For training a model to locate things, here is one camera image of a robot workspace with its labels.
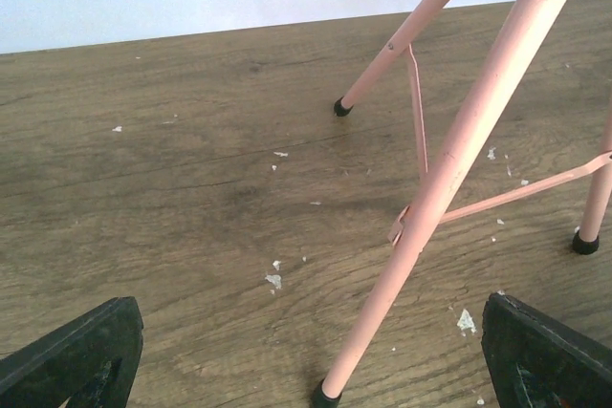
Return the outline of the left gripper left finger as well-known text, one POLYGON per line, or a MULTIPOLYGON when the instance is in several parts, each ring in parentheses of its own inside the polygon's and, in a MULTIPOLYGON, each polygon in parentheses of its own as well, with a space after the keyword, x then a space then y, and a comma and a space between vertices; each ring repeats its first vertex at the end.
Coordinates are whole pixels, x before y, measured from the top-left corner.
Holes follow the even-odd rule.
POLYGON ((124 407, 143 322, 133 296, 112 298, 1 359, 3 407, 124 407))

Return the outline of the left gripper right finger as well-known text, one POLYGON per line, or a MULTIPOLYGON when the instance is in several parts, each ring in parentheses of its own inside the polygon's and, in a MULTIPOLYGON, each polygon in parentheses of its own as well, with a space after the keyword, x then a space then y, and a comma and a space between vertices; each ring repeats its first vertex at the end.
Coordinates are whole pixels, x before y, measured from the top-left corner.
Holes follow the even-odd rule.
POLYGON ((611 405, 611 349, 510 295, 489 296, 481 346, 501 407, 611 405))

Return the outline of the pink music stand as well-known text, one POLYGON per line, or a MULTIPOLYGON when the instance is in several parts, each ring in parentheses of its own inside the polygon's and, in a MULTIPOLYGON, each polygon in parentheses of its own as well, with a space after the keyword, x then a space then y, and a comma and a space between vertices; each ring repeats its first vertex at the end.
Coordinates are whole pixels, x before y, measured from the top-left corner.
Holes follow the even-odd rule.
POLYGON ((449 1, 421 0, 348 92, 334 104, 336 116, 347 116, 389 66, 399 56, 404 56, 410 81, 420 187, 416 198, 398 216, 389 234, 393 245, 390 260, 331 369, 313 391, 311 404, 314 407, 339 404, 349 378, 439 224, 590 176, 589 195, 572 249, 578 254, 589 255, 600 246, 601 224, 611 196, 609 129, 601 139, 601 153, 582 166, 476 204, 456 210, 448 208, 567 0, 515 0, 481 74, 449 128, 438 158, 429 163, 420 78, 412 42, 449 1))

